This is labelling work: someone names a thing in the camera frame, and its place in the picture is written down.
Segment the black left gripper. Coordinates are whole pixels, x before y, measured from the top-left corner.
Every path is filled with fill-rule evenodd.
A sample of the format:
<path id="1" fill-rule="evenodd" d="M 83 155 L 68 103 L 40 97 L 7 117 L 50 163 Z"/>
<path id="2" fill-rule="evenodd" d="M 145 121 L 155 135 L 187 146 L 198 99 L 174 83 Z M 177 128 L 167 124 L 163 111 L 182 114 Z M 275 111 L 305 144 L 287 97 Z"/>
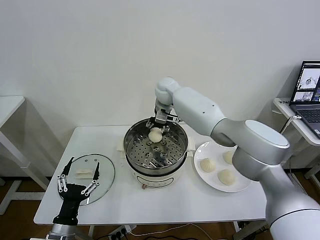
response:
<path id="1" fill-rule="evenodd" d="M 77 225 L 77 216 L 81 202 L 87 199 L 88 196 L 100 185 L 99 162 L 95 168 L 93 179 L 87 187 L 84 185 L 67 183 L 67 176 L 69 175 L 74 159 L 74 156 L 71 157 L 68 163 L 64 166 L 62 173 L 57 176 L 58 192 L 63 198 L 63 202 L 59 214 L 52 221 L 54 224 Z"/>

